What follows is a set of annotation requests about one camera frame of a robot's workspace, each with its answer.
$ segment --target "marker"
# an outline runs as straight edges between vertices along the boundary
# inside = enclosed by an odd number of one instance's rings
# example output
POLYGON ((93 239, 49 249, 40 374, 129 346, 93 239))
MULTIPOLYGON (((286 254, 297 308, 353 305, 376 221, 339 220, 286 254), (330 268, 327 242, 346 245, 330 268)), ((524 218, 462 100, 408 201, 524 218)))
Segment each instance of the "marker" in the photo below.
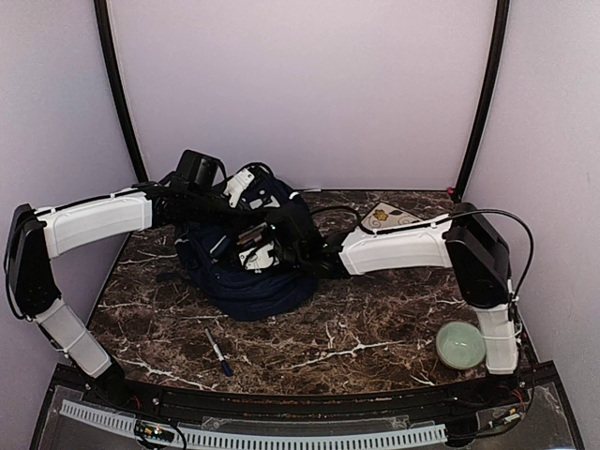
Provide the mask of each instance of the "marker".
POLYGON ((213 350, 217 354, 218 360, 221 362, 221 367, 223 368, 223 373, 225 373, 225 375, 227 375, 228 377, 232 377, 233 370, 231 367, 229 367, 229 364, 227 364, 227 361, 225 361, 225 356, 223 356, 221 349, 218 347, 218 344, 215 342, 215 338, 213 337, 212 333, 210 332, 210 330, 208 328, 204 328, 204 333, 206 333, 206 337, 208 338, 210 345, 213 346, 213 350))

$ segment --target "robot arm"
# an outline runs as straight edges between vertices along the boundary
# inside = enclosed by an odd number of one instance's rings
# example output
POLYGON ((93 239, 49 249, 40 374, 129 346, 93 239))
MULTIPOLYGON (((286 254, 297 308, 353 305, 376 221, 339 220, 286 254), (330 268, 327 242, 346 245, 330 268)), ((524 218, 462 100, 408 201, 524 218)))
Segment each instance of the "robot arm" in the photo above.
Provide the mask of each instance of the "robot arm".
MULTIPOLYGON (((381 269, 453 267, 464 300, 478 316, 488 371, 515 371, 518 350, 509 314, 513 298, 508 246, 483 217, 443 215, 393 230, 358 227, 323 238, 306 210, 293 201, 279 208, 234 209, 244 189, 260 175, 243 170, 215 194, 211 186, 219 164, 186 151, 168 186, 147 183, 57 208, 34 210, 25 204, 14 213, 5 257, 11 306, 16 304, 23 317, 37 323, 113 402, 128 399, 123 370, 63 300, 50 260, 109 236, 190 220, 239 231, 238 242, 254 246, 235 250, 241 263, 249 259, 243 264, 248 270, 277 262, 319 278, 344 278, 381 269)), ((468 203, 458 206, 458 212, 474 209, 468 203)))

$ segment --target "marble countertop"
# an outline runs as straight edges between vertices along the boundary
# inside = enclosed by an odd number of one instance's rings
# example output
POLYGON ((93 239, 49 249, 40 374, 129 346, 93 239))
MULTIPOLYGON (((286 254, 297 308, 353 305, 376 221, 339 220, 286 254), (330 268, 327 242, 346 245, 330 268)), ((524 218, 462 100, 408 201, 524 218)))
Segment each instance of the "marble countertop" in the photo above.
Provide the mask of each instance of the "marble countertop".
MULTIPOLYGON (((366 214, 387 202, 420 218, 449 212, 443 192, 305 193, 312 207, 348 204, 366 214)), ((343 228, 341 213, 322 215, 324 231, 343 228)), ((131 235, 89 328, 127 377, 191 389, 243 394, 382 392, 454 383, 485 375, 445 367, 435 337, 445 323, 476 323, 460 300, 451 269, 386 270, 322 280, 299 309, 259 322, 235 322, 213 307, 180 266, 173 229, 131 235), (157 281, 160 274, 177 274, 157 281), (204 328, 235 372, 225 377, 204 328)))

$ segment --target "bowl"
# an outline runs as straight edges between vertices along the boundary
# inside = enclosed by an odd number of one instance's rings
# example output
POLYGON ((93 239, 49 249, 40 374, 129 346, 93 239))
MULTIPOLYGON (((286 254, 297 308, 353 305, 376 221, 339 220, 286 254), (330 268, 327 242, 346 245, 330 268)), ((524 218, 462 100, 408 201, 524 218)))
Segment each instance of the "bowl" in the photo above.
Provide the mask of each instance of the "bowl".
POLYGON ((486 343, 476 326, 449 322, 435 338, 438 355, 444 364, 457 370, 474 368, 486 357, 486 343))

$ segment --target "navy blue backpack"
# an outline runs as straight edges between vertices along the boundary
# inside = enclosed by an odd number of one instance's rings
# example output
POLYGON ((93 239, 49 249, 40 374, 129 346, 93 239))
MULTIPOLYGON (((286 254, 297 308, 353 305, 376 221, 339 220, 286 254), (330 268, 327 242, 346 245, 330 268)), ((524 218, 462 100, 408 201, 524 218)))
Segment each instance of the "navy blue backpack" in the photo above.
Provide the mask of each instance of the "navy blue backpack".
MULTIPOLYGON (((291 187, 262 164, 248 166, 253 166, 259 176, 244 190, 237 208, 250 209, 256 204, 277 207, 290 201, 291 187)), ((222 189, 222 185, 215 187, 215 191, 222 189)), ((294 202, 308 211, 297 196, 294 202)), ((295 309, 317 288, 315 278, 295 270, 274 267, 256 273, 226 263, 225 259, 220 261, 233 242, 219 226, 190 222, 176 234, 177 254, 194 284, 217 308, 237 321, 258 321, 295 309)))

